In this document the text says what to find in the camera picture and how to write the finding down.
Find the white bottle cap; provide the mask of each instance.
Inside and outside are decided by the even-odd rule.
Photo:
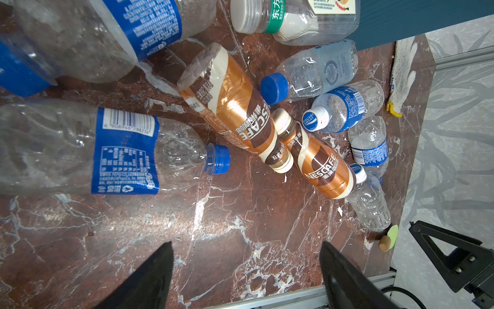
[[[275,130],[278,135],[285,132],[291,123],[291,116],[283,108],[278,108],[273,112],[273,121],[275,123]]]
[[[277,173],[284,174],[288,172],[292,166],[293,166],[293,156],[291,155],[291,153],[288,153],[288,160],[282,166],[272,169]]]
[[[367,173],[362,165],[358,163],[354,163],[354,164],[350,164],[350,168],[353,169],[353,172],[355,173],[356,184],[366,181]]]
[[[329,113],[326,108],[316,106],[305,111],[302,115],[302,124],[309,132],[324,129],[329,123]]]
[[[262,17],[262,0],[232,0],[230,17],[235,31],[254,33]]]

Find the plastic bottle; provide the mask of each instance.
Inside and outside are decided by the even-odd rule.
[[[14,195],[181,191],[230,167],[184,123],[56,99],[0,107],[0,153]]]
[[[307,133],[283,108],[273,112],[273,119],[295,165],[311,184],[332,199],[344,198],[352,191],[355,175],[334,149]]]
[[[360,0],[232,0],[233,28],[241,33],[272,33],[287,45],[321,45],[359,26]]]
[[[368,174],[381,178],[389,163],[383,118],[372,116],[361,120],[348,130],[348,140],[355,162],[362,164]]]
[[[296,53],[261,81],[268,104],[316,97],[349,83],[359,66],[355,43],[341,40]]]
[[[227,141],[258,155],[277,173],[291,169],[293,158],[278,140],[269,106],[220,44],[211,43],[194,58],[177,88]]]
[[[29,96],[61,75],[91,83],[125,76],[206,29],[216,0],[16,0],[14,12],[22,30],[0,38],[0,86]]]
[[[367,175],[360,164],[354,163],[350,167],[355,172],[357,185],[347,201],[366,228],[375,232],[385,230],[391,223],[391,215],[379,181],[373,175]]]
[[[302,124],[309,132],[340,133],[377,113],[383,103],[384,92],[378,83],[356,82],[318,96],[303,114]]]

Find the crushed plastic bottle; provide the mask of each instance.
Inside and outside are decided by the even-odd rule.
[[[360,0],[232,0],[233,28],[271,33],[287,45],[322,45],[340,40],[359,26]]]
[[[347,196],[347,201],[357,213],[357,218],[371,231],[381,232],[391,224],[391,215],[384,199],[384,192],[376,177],[367,175],[360,164],[351,164],[357,185]]]
[[[381,116],[362,119],[348,130],[348,140],[355,162],[362,164],[368,174],[381,178],[389,164],[384,119]]]
[[[296,53],[261,81],[268,104],[316,97],[349,83],[359,66],[352,40],[340,40]]]
[[[302,175],[332,199],[346,197],[355,187],[355,175],[331,147],[307,133],[283,108],[273,112],[276,131]]]
[[[372,80],[338,87],[318,96],[302,116],[309,132],[340,133],[373,116],[384,103],[381,86]]]
[[[184,123],[57,99],[0,107],[0,154],[14,195],[183,191],[230,167]]]
[[[90,83],[125,76],[205,30],[216,0],[16,0],[14,13],[22,30],[0,37],[0,86],[30,96],[62,75]]]

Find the barcode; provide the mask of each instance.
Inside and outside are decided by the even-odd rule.
[[[130,131],[153,136],[155,119],[153,116],[105,108],[103,128],[109,130]]]
[[[357,150],[355,148],[352,148],[352,153],[353,153],[353,158],[355,159],[355,162],[357,162],[358,164],[365,164],[364,153],[362,150]]]
[[[363,112],[365,112],[365,109],[366,109],[366,105],[364,103],[364,98],[362,97],[362,95],[358,91],[355,92],[354,95],[355,95],[355,98],[357,100],[357,105],[359,107],[359,115],[360,115]]]

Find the gray floor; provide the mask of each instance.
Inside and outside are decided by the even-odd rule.
[[[474,309],[453,293],[409,233],[422,220],[494,249],[494,62],[436,73],[425,112],[392,267],[395,286],[428,309]],[[438,246],[448,254],[452,248]],[[392,298],[419,308],[401,293]]]

